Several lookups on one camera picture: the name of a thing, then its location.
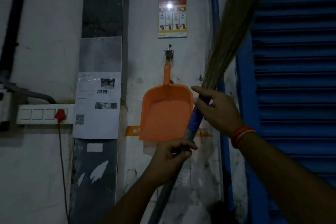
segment red thread wristband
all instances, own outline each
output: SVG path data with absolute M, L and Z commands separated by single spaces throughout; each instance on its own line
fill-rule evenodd
M 248 132 L 255 132 L 255 130 L 250 126 L 243 125 L 240 128 L 237 128 L 235 131 L 233 131 L 233 133 L 230 136 L 232 146 L 237 149 L 239 140 L 243 137 L 243 135 L 245 135 Z

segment person's left hand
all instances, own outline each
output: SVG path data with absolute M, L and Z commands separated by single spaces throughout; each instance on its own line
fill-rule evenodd
M 160 143 L 142 178 L 150 185 L 159 187 L 173 177 L 183 162 L 191 156 L 191 151 L 174 154 L 180 151 L 181 146 L 198 149 L 194 142 L 180 138 Z

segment blue rolling shutter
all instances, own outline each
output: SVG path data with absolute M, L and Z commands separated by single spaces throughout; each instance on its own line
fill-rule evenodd
M 237 68 L 245 122 L 336 186 L 336 0 L 262 0 Z M 247 177 L 251 222 L 287 223 Z

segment orange label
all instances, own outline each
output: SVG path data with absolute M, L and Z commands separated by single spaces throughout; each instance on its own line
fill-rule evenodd
M 140 126 L 127 126 L 125 136 L 139 136 L 139 134 L 140 134 Z M 212 137 L 212 135 L 205 128 L 200 128 L 197 131 L 196 136 Z

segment dustpan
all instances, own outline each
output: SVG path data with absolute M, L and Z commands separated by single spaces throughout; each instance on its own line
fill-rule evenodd
M 170 62 L 164 67 L 163 85 L 148 90 L 142 100 L 142 141 L 166 142 L 183 137 L 191 113 L 193 94 L 187 86 L 170 83 Z

